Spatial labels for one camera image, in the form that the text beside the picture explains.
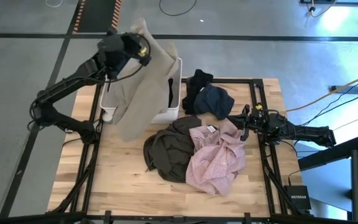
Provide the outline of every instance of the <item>pile of clothes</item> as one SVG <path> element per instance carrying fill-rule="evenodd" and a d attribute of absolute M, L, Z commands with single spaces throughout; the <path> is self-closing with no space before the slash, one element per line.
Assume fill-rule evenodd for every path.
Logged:
<path fill-rule="evenodd" d="M 187 79 L 187 96 L 183 99 L 186 114 L 166 129 L 158 131 L 144 143 L 148 170 L 158 170 L 167 181 L 187 183 L 210 195 L 229 194 L 233 180 L 245 166 L 242 132 L 229 120 L 219 129 L 202 126 L 195 114 L 210 112 L 224 119 L 234 99 L 226 90 L 212 86 L 211 74 L 196 70 Z"/>

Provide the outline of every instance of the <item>white cable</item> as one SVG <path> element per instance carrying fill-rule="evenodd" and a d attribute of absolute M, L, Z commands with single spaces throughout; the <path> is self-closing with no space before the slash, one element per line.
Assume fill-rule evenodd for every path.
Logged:
<path fill-rule="evenodd" d="M 49 7 L 59 7 L 61 4 L 63 3 L 63 0 L 60 0 L 60 3 L 57 5 L 57 6 L 51 6 L 49 3 L 48 3 L 48 0 L 45 0 L 45 4 Z"/>
<path fill-rule="evenodd" d="M 317 18 L 321 15 L 323 15 L 326 11 L 328 11 L 328 9 L 330 9 L 331 7 L 333 7 L 336 3 L 338 2 L 338 0 L 335 0 L 326 10 L 324 10 L 322 13 L 318 14 L 317 16 L 315 16 L 313 13 L 314 11 L 310 11 L 311 16 L 314 18 Z M 311 7 L 314 7 L 314 0 L 311 0 Z"/>

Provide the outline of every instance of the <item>white laundry basket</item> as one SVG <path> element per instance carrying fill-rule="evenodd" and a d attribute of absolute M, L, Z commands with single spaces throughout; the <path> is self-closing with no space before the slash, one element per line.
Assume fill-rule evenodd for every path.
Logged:
<path fill-rule="evenodd" d="M 181 65 L 182 61 L 179 59 L 179 71 L 174 74 L 171 78 L 173 79 L 172 84 L 172 93 L 173 99 L 171 102 L 170 107 L 168 108 L 167 112 L 157 114 L 153 120 L 151 121 L 152 124 L 170 124 L 172 121 L 178 119 L 179 114 L 179 106 L 180 106 L 180 82 L 181 82 Z M 105 83 L 103 86 L 102 97 L 100 101 L 100 107 L 105 110 L 105 114 L 103 114 L 103 121 L 110 122 L 112 121 L 112 116 L 116 110 L 114 102 L 112 102 L 112 91 L 110 91 L 110 85 Z"/>

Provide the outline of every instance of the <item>beige cloth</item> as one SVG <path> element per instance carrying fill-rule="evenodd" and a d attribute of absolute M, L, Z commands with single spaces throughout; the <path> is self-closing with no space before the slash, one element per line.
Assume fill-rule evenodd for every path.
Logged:
<path fill-rule="evenodd" d="M 131 31 L 142 34 L 149 41 L 151 61 L 133 77 L 113 83 L 110 88 L 113 107 L 116 107 L 113 124 L 117 125 L 123 141 L 137 139 L 155 115 L 168 109 L 168 79 L 180 69 L 173 43 L 167 49 L 159 46 L 143 18 L 134 23 Z M 118 78 L 132 74 L 139 66 L 136 60 L 129 60 Z"/>

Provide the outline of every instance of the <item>clothing label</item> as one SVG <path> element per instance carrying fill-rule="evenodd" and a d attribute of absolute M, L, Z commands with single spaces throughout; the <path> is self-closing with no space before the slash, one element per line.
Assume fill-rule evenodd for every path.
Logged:
<path fill-rule="evenodd" d="M 208 128 L 208 130 L 211 131 L 211 132 L 216 131 L 216 129 L 214 128 L 214 126 L 208 126 L 208 127 L 206 127 L 206 128 Z"/>

